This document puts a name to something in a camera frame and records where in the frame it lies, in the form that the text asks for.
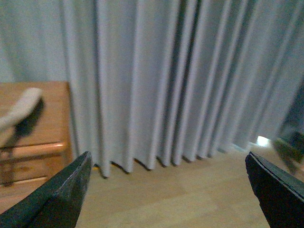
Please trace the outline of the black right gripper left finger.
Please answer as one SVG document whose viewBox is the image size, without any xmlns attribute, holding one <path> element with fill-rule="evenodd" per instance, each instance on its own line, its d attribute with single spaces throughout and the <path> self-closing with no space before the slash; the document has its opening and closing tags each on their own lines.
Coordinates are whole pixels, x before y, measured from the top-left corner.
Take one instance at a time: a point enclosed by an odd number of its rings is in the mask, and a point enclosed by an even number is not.
<svg viewBox="0 0 304 228">
<path fill-rule="evenodd" d="M 87 192 L 92 155 L 84 152 L 0 215 L 2 228 L 74 228 Z"/>
</svg>

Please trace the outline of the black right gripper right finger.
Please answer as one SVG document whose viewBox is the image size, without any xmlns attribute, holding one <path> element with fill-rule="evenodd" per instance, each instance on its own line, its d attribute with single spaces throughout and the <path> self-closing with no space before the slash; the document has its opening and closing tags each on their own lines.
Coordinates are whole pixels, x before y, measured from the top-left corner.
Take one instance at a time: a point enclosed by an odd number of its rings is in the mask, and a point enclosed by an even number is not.
<svg viewBox="0 0 304 228">
<path fill-rule="evenodd" d="M 304 226 L 304 183 L 250 152 L 246 170 L 254 195 L 271 228 Z"/>
</svg>

